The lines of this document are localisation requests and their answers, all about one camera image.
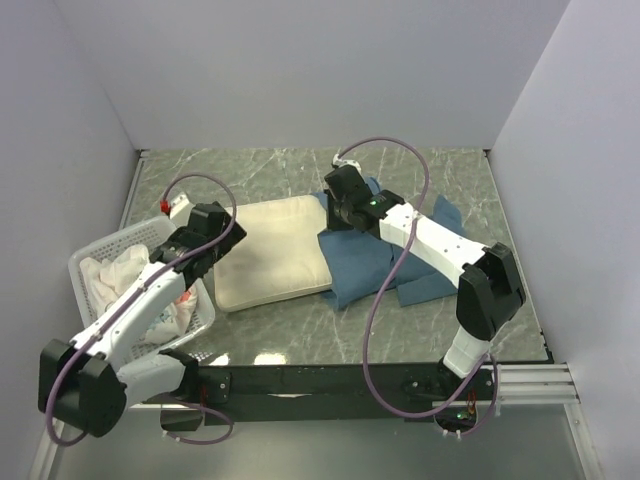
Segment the blue fabric pillowcase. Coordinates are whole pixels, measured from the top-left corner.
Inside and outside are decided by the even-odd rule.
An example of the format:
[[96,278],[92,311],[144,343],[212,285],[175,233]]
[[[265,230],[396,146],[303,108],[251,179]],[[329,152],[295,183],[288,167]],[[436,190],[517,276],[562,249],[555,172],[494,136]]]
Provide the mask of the blue fabric pillowcase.
[[[322,297],[335,310],[377,293],[402,249],[356,230],[328,231],[317,235],[331,275],[330,290]],[[434,267],[409,255],[389,284],[402,307],[446,298],[457,293]]]

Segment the cream bear print pillow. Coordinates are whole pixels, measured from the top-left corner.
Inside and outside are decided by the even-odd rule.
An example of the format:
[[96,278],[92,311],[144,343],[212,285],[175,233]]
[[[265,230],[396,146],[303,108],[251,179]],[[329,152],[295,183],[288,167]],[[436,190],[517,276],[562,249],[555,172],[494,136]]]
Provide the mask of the cream bear print pillow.
[[225,312],[321,293],[332,278],[318,234],[325,209],[312,195],[241,205],[246,237],[213,267],[217,306]]

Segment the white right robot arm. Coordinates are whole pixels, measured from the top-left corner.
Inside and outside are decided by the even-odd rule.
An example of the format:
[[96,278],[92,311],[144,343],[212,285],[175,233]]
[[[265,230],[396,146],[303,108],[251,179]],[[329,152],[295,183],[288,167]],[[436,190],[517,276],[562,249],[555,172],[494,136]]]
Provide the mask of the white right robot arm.
[[355,161],[334,161],[324,180],[328,228],[357,230],[406,247],[457,289],[459,328],[443,358],[446,369],[438,378],[444,395],[464,397],[474,386],[471,371],[526,302],[514,253],[500,242],[489,247],[464,238],[391,191],[373,193]]

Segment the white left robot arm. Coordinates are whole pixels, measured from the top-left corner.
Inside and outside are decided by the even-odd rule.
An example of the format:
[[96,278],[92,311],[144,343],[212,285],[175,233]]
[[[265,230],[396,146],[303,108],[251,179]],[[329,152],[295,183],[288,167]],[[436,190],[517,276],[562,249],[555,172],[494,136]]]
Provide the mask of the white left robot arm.
[[217,202],[195,205],[187,224],[151,252],[130,288],[98,320],[69,341],[50,341],[40,354],[38,379],[46,427],[60,420],[99,438],[132,405],[160,395],[198,399],[195,359],[168,347],[136,360],[129,353],[163,310],[245,236],[234,212]]

